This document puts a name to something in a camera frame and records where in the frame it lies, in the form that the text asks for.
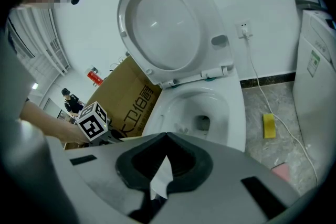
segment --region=cardboard box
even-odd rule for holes
[[[161,93],[131,56],[121,62],[94,92],[86,106],[98,103],[110,125],[123,137],[141,136]]]

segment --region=yellow sponge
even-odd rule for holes
[[[275,121],[273,114],[264,114],[262,117],[264,122],[264,138],[275,138]]]

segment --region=electrical outlet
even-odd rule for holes
[[[247,28],[247,30],[250,33],[250,36],[252,36],[252,28],[251,28],[251,22],[250,20],[242,20],[241,22],[235,23],[236,29],[237,29],[237,34],[238,38],[244,38],[243,35],[243,28]]]

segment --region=black baseboard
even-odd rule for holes
[[[264,85],[271,85],[271,84],[278,84],[288,81],[294,81],[295,79],[295,72],[283,75],[276,75],[270,77],[263,77],[259,79],[260,86]],[[241,88],[252,88],[258,86],[257,79],[247,79],[240,81]]]

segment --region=white appliance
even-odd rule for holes
[[[245,150],[242,89],[213,0],[120,0],[118,26],[130,55],[163,88],[143,135],[178,132]],[[166,197],[167,158],[162,167],[152,188]]]
[[[336,149],[336,30],[325,12],[303,11],[293,97],[305,147],[324,179]]]

